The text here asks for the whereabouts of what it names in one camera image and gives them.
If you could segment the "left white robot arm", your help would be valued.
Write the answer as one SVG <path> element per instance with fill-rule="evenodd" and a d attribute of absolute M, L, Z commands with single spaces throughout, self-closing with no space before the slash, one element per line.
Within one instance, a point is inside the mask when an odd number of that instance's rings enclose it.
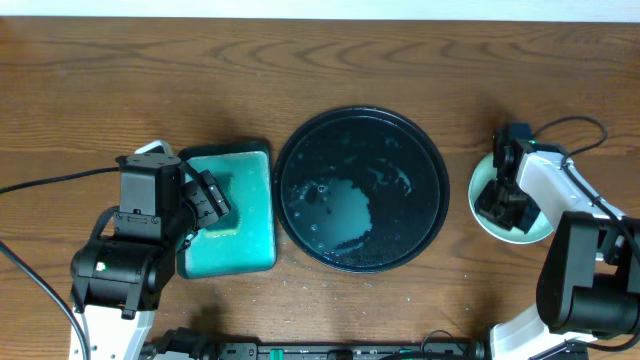
<path fill-rule="evenodd" d="M 75 344 L 88 359 L 136 359 L 152 327 L 176 255 L 231 206 L 210 171 L 179 157 L 118 158 L 120 202 L 96 221 L 71 263 Z"/>

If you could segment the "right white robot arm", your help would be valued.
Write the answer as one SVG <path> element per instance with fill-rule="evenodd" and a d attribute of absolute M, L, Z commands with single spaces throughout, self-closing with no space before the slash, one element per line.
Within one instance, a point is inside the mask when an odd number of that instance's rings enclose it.
<path fill-rule="evenodd" d="M 498 141 L 494 179 L 473 204 L 485 228 L 528 234 L 540 218 L 554 238 L 534 305 L 494 326 L 494 359 L 548 359 L 591 348 L 622 352 L 639 342 L 639 222 L 609 205 L 562 147 Z"/>

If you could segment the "green yellow sponge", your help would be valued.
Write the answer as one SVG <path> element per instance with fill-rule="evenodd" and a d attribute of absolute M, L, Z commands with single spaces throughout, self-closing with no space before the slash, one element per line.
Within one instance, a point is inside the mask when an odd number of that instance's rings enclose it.
<path fill-rule="evenodd" d="M 238 232 L 240 223 L 238 206 L 233 195 L 234 178 L 230 174 L 219 174 L 215 176 L 221 192 L 230 204 L 228 214 L 222 216 L 220 220 L 206 228 L 210 236 L 227 236 Z"/>

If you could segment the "mint green plate top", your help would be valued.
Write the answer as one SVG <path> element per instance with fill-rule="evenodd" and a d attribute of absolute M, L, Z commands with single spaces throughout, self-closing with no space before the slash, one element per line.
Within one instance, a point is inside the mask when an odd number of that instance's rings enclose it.
<path fill-rule="evenodd" d="M 474 208 L 476 200 L 489 181 L 495 178 L 495 175 L 496 169 L 493 167 L 493 154 L 489 153 L 474 169 L 468 187 L 468 202 L 476 222 L 494 238 L 510 244 L 533 244 L 551 235 L 554 232 L 553 227 L 542 213 L 538 215 L 531 229 L 527 233 L 524 233 L 518 228 L 505 230 L 476 212 Z"/>

